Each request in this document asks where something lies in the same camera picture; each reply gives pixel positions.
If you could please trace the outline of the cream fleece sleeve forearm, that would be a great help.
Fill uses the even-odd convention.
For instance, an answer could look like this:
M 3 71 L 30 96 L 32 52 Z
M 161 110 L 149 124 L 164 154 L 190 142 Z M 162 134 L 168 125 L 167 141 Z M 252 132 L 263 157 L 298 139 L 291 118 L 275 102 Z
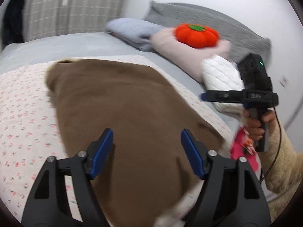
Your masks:
M 286 208 L 302 180 L 302 154 L 295 152 L 284 128 L 276 127 L 270 136 L 268 151 L 258 156 L 264 171 L 274 163 L 265 178 L 266 188 L 277 194 L 277 198 L 268 203 L 274 221 Z

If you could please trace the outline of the person right hand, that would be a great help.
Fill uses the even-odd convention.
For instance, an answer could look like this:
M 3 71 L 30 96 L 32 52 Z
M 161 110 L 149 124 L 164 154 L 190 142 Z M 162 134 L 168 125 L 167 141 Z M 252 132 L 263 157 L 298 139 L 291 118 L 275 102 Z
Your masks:
M 258 141 L 261 138 L 263 138 L 265 130 L 261 128 L 261 122 L 257 119 L 252 119 L 250 117 L 249 110 L 247 109 L 243 111 L 243 115 L 244 115 L 244 125 L 248 133 L 248 137 L 253 141 Z M 269 110 L 268 112 L 263 114 L 262 120 L 264 123 L 269 124 L 270 126 L 269 132 L 271 135 L 277 127 L 277 119 L 274 111 Z

